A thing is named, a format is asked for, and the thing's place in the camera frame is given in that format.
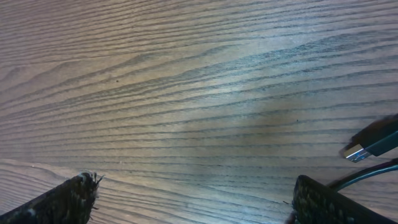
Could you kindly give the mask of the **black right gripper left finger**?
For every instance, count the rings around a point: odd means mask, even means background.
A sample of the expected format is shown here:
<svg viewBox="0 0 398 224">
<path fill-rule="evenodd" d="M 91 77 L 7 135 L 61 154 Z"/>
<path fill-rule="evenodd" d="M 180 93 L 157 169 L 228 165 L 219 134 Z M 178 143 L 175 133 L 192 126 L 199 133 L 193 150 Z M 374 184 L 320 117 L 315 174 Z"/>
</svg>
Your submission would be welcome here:
<svg viewBox="0 0 398 224">
<path fill-rule="evenodd" d="M 1 224 L 87 224 L 103 178 L 81 172 L 1 215 Z"/>
</svg>

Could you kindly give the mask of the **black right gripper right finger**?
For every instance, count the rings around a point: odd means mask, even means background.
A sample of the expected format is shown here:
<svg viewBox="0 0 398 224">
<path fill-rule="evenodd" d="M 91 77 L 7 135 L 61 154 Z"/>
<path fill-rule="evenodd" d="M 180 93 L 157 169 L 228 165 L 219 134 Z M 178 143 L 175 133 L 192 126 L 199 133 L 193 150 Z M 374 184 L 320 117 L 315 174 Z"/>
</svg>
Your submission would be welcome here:
<svg viewBox="0 0 398 224">
<path fill-rule="evenodd" d="M 296 224 L 397 224 L 306 175 L 297 177 L 292 207 Z"/>
</svg>

